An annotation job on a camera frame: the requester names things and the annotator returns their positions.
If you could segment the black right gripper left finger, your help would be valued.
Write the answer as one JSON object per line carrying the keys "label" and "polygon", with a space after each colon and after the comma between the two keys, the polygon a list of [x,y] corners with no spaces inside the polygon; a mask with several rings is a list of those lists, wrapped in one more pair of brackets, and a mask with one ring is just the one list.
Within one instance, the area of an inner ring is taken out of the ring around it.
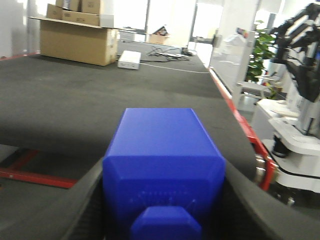
{"label": "black right gripper left finger", "polygon": [[102,161],[51,205],[0,230],[2,240],[102,240]]}

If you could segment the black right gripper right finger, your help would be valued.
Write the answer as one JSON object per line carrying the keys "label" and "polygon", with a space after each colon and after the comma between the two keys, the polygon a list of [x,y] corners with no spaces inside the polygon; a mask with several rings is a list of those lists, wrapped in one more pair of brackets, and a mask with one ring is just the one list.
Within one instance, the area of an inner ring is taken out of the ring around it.
{"label": "black right gripper right finger", "polygon": [[320,222],[276,200],[226,163],[224,216],[234,239],[318,240]]}

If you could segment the white robot base machine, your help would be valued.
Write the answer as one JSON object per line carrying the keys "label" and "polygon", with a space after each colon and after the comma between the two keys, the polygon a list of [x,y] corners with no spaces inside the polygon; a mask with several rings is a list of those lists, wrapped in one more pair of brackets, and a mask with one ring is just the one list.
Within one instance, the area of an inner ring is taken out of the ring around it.
{"label": "white robot base machine", "polygon": [[310,3],[269,32],[275,37],[271,60],[274,75],[290,74],[292,88],[286,107],[269,119],[273,139],[265,139],[278,166],[276,182],[283,187],[320,192],[320,2]]}

